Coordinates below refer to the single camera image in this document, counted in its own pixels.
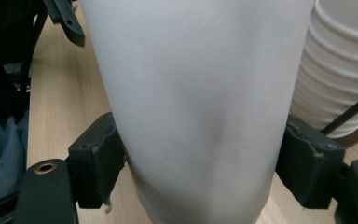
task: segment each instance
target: black bracket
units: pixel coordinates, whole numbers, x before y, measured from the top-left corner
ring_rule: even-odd
[[[78,23],[71,0],[43,0],[54,24],[62,26],[66,37],[79,47],[84,47],[85,36]]]
[[[66,161],[41,161],[22,181],[14,223],[77,223],[76,208],[101,208],[124,167],[124,147],[111,113],[97,118],[69,147]]]
[[[289,116],[276,172],[305,208],[326,209],[338,201],[336,223],[358,223],[358,161],[343,162],[345,148]]]

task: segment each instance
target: white cylinder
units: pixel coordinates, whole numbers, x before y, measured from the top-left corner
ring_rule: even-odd
[[[82,0],[153,223],[254,223],[313,2]]]
[[[290,112],[321,130],[358,102],[358,1],[321,0],[312,12]],[[358,129],[358,115],[328,136]]]

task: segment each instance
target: blue fabric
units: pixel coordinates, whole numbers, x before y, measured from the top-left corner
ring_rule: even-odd
[[[0,198],[15,191],[25,171],[28,112],[16,123],[10,117],[0,123]]]

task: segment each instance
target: white plastic cup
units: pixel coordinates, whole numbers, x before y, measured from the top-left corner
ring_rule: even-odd
[[[254,223],[269,197],[309,1],[83,0],[153,223]]]
[[[358,1],[321,0],[312,12],[290,112],[321,130],[358,102]],[[328,136],[358,129],[358,114]]]

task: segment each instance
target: wooden surface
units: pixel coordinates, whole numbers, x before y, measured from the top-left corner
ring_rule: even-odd
[[[76,11],[86,36],[79,48],[61,26],[48,19],[32,64],[28,166],[46,159],[65,159],[67,148],[102,114],[110,111],[84,16]],[[346,163],[358,159],[358,145],[349,149]],[[128,166],[112,194],[113,211],[79,209],[80,223],[150,223],[137,200]],[[334,223],[336,203],[329,210],[303,209],[275,176],[271,194],[258,224]]]

